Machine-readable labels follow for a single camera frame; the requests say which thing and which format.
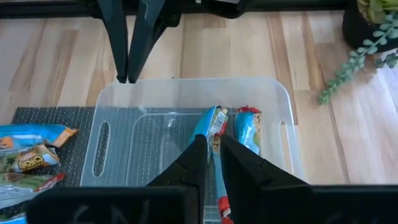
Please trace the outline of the potted succulent plant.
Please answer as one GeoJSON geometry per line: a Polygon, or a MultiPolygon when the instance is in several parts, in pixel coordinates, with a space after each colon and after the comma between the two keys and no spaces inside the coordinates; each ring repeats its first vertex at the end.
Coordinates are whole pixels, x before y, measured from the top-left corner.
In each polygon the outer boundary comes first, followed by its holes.
{"type": "Polygon", "coordinates": [[[343,15],[343,38],[353,50],[348,61],[335,72],[326,88],[318,95],[318,103],[329,103],[341,85],[365,65],[366,57],[392,50],[375,60],[376,68],[398,67],[398,0],[350,0],[343,15]]]}

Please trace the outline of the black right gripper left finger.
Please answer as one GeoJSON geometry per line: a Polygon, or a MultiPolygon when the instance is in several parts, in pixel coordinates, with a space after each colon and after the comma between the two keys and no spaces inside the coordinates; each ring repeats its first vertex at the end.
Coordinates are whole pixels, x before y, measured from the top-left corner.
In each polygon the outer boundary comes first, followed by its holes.
{"type": "Polygon", "coordinates": [[[146,224],[203,224],[207,140],[202,134],[147,184],[155,194],[146,202],[146,224]]]}

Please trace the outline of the clear translucent plastic bin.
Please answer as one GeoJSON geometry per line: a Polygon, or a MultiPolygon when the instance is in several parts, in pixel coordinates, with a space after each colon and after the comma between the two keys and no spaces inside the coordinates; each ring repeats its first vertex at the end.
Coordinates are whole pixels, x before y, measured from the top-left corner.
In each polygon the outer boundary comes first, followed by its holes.
{"type": "MultiPolygon", "coordinates": [[[[222,106],[228,110],[224,134],[235,140],[234,122],[238,108],[255,107],[262,112],[259,156],[304,181],[289,94],[273,79],[138,80],[134,84],[114,82],[101,91],[95,108],[105,106],[204,108],[205,112],[213,106],[222,106]]],[[[213,171],[213,158],[208,162],[207,143],[203,224],[220,221],[213,171]]],[[[154,194],[155,188],[147,184],[141,187],[80,186],[70,191],[62,220],[70,224],[146,224],[146,202],[154,194]]]]}

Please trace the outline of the blue granola bar orange end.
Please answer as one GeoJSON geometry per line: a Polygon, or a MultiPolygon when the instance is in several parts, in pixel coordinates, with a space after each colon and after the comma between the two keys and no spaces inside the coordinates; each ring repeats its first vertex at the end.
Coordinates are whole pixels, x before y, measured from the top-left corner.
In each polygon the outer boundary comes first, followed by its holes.
{"type": "Polygon", "coordinates": [[[61,124],[8,124],[0,126],[0,152],[36,145],[61,147],[78,129],[61,124]]]}

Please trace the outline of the brown green Chewy granola bar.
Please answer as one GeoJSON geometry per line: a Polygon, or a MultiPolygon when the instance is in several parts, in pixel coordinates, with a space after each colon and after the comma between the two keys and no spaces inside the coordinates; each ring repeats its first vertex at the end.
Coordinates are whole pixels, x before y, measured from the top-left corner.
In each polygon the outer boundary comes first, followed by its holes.
{"type": "Polygon", "coordinates": [[[0,150],[0,172],[23,173],[44,166],[54,166],[60,159],[53,147],[36,145],[0,150]]]}

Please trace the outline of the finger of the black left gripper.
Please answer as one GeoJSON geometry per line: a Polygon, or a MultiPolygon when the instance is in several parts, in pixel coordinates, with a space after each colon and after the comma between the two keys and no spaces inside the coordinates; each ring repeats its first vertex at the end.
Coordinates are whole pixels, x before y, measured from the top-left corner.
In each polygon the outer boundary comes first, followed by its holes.
{"type": "Polygon", "coordinates": [[[98,0],[102,20],[105,24],[114,62],[117,70],[117,80],[127,81],[127,25],[122,0],[98,0]]]}
{"type": "Polygon", "coordinates": [[[148,56],[168,27],[180,23],[180,0],[139,0],[129,49],[127,77],[137,82],[148,56]]]}

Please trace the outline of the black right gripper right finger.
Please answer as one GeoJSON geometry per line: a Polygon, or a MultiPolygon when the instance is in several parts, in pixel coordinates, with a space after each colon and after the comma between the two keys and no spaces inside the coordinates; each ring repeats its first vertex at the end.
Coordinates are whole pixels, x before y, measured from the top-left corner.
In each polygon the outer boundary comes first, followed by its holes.
{"type": "Polygon", "coordinates": [[[234,224],[311,221],[308,184],[226,134],[221,166],[234,224]]]}

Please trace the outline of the grey woven table mat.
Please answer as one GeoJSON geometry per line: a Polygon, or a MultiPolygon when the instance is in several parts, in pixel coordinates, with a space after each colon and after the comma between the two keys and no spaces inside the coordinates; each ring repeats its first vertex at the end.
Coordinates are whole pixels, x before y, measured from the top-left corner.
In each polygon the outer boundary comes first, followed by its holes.
{"type": "Polygon", "coordinates": [[[18,108],[14,124],[62,124],[78,133],[57,152],[63,187],[141,187],[182,153],[204,108],[18,108]]]}

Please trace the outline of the blue red-ended granola bar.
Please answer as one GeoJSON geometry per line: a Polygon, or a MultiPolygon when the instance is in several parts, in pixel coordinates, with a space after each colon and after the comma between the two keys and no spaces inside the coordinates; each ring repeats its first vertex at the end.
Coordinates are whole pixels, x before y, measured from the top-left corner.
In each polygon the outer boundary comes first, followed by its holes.
{"type": "Polygon", "coordinates": [[[261,117],[259,109],[242,106],[238,108],[234,122],[236,139],[257,155],[261,150],[261,117]]]}

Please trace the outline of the purple blue oatmeal granola bar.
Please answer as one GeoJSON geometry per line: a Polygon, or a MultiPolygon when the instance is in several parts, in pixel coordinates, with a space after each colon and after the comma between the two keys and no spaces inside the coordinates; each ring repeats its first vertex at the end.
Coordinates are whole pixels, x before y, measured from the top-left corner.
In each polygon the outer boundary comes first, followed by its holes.
{"type": "Polygon", "coordinates": [[[27,224],[25,213],[20,213],[9,217],[7,215],[0,215],[0,224],[27,224]]]}

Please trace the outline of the green red chocolate chip bar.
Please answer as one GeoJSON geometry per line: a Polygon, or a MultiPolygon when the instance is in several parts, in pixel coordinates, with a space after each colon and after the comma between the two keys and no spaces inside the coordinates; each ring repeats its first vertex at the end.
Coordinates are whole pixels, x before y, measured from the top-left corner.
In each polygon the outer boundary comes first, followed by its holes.
{"type": "Polygon", "coordinates": [[[222,106],[213,106],[200,118],[190,136],[191,143],[197,134],[206,136],[208,143],[208,162],[213,158],[214,162],[214,180],[216,188],[216,198],[218,203],[218,214],[221,224],[234,224],[231,218],[231,208],[224,184],[221,167],[221,135],[225,133],[228,122],[228,110],[222,106]]]}

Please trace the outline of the silver green red granola bar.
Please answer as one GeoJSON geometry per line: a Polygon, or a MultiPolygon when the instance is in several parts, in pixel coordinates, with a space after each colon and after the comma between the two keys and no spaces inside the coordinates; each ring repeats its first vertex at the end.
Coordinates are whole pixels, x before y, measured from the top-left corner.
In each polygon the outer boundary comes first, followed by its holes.
{"type": "Polygon", "coordinates": [[[64,173],[56,175],[30,175],[0,172],[0,209],[32,199],[62,181],[64,173]]]}

